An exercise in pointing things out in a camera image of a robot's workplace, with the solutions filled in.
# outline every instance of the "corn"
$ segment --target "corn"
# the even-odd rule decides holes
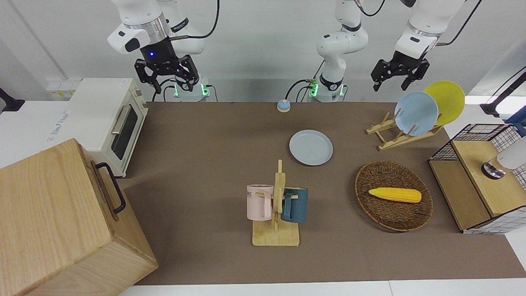
[[[422,193],[415,189],[379,187],[369,190],[369,193],[390,201],[417,203],[422,200]]]

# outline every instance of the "black cable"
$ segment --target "black cable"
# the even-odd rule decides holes
[[[314,76],[312,77],[312,79],[316,79],[316,75],[318,75],[318,73],[320,72],[320,69],[321,69],[321,66],[323,66],[323,63],[325,63],[325,60],[321,61],[321,64],[318,67],[318,70],[316,71],[316,73],[314,73]],[[305,92],[303,93],[303,97],[301,97],[301,101],[300,102],[303,102],[303,99],[305,98],[305,95],[307,94],[307,91],[309,91],[309,90],[305,90]]]
[[[216,95],[216,102],[219,102],[219,100],[217,99],[217,90],[216,90],[216,87],[211,85],[211,84],[207,84],[205,85],[206,87],[212,87],[214,89],[214,94]]]
[[[385,2],[386,2],[386,0],[383,0],[383,1],[382,1],[382,4],[380,4],[380,7],[378,7],[378,10],[377,10],[375,13],[373,13],[373,14],[368,14],[368,13],[366,13],[365,11],[363,11],[363,7],[361,7],[361,5],[358,6],[358,8],[359,8],[359,9],[362,11],[362,13],[365,14],[366,16],[375,16],[375,15],[377,15],[377,14],[380,12],[380,10],[382,9],[383,4],[384,4]]]
[[[344,85],[344,87],[346,87],[346,89],[345,89],[345,93],[343,94],[343,99],[341,99],[342,102],[345,101],[345,97],[347,96],[347,92],[349,91],[349,87],[347,86],[347,84]]]
[[[450,45],[451,43],[453,43],[453,41],[455,41],[457,39],[457,37],[460,35],[460,33],[462,32],[462,30],[464,30],[464,27],[468,24],[468,21],[469,19],[471,18],[471,16],[473,16],[473,13],[475,13],[475,11],[477,10],[477,8],[479,7],[480,3],[482,2],[482,0],[479,0],[477,2],[477,4],[475,5],[475,7],[473,8],[473,10],[471,11],[471,13],[469,14],[468,18],[466,19],[466,21],[464,22],[464,24],[462,25],[462,27],[460,27],[460,30],[458,31],[458,33],[455,35],[455,37],[450,41],[450,42],[440,42],[440,43],[437,43],[437,46],[446,46],[446,45]]]
[[[309,80],[308,79],[302,79],[302,80],[298,80],[298,81],[294,82],[294,84],[287,91],[287,95],[285,95],[285,99],[287,99],[289,97],[290,91],[294,88],[294,86],[296,86],[296,85],[298,85],[298,84],[300,84],[302,82],[309,82]]]
[[[522,67],[520,70],[518,70],[515,74],[513,74],[510,78],[508,78],[508,80],[506,80],[501,86],[499,86],[499,88],[491,95],[491,97],[486,101],[486,104],[491,100],[492,97],[494,97],[497,92],[503,88],[512,78],[514,78],[515,76],[517,76],[517,74],[521,73],[522,70],[526,69],[526,66]]]
[[[309,88],[309,87],[308,87],[308,86],[304,86],[304,87],[302,87],[302,88],[300,88],[300,89],[298,90],[298,94],[296,95],[296,103],[298,103],[299,93],[301,93],[301,91],[302,91],[303,89],[307,89],[307,88]]]
[[[214,21],[214,26],[212,27],[212,29],[210,30],[210,32],[208,32],[208,34],[203,35],[203,36],[188,36],[188,35],[175,36],[175,37],[170,37],[169,40],[170,40],[170,41],[174,41],[174,40],[181,40],[181,39],[187,39],[187,38],[193,38],[193,39],[203,39],[203,38],[206,38],[206,37],[212,35],[212,33],[214,32],[214,30],[216,29],[217,21],[218,21],[218,20],[219,20],[219,0],[217,0],[216,20]]]
[[[161,82],[161,84],[159,84],[159,86],[162,86],[163,84],[167,83],[168,81],[174,81],[173,78],[168,78],[166,80],[164,80],[163,82]],[[154,93],[154,96],[151,97],[151,101],[154,102],[155,101],[155,96],[157,96],[157,92]]]
[[[166,90],[169,89],[169,88],[175,88],[175,86],[174,85],[168,85],[163,90],[163,99],[164,99],[165,102],[166,102]]]

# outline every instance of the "oven door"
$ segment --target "oven door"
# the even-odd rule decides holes
[[[117,116],[111,130],[111,141],[106,154],[120,167],[122,175],[126,173],[129,159],[133,153],[139,132],[143,126],[144,115],[130,92]]]

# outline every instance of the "wooden mug rack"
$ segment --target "wooden mug rack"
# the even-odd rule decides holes
[[[282,171],[282,160],[278,160],[278,172],[274,178],[274,195],[271,220],[252,221],[252,244],[255,246],[299,246],[299,228],[297,223],[281,219],[282,201],[285,190],[285,173]]]

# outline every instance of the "mug handle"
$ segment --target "mug handle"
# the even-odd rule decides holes
[[[269,219],[272,217],[272,205],[270,201],[272,196],[268,192],[262,192],[265,195],[265,207],[263,208],[263,219]]]
[[[290,220],[290,212],[292,210],[292,193],[285,193],[285,205],[283,206],[283,218]]]

